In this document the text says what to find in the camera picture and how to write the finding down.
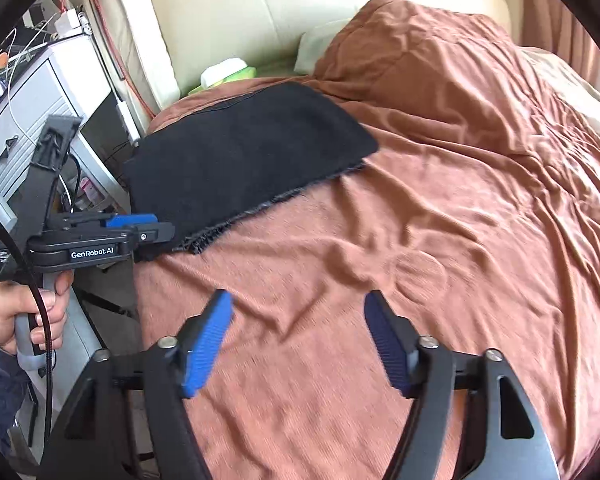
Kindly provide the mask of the person's left hand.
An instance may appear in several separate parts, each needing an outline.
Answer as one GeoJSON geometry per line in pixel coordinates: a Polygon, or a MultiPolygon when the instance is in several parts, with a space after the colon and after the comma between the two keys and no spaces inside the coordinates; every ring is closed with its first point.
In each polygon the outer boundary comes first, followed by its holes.
{"type": "MultiPolygon", "coordinates": [[[[41,289],[40,294],[50,322],[52,348],[59,349],[64,341],[64,328],[67,322],[67,308],[70,300],[73,272],[65,271],[58,275],[51,290],[41,289]]],[[[17,351],[15,320],[20,314],[34,314],[36,325],[30,333],[34,344],[45,348],[43,322],[38,306],[27,286],[14,282],[0,283],[0,348],[14,356],[17,351]]]]}

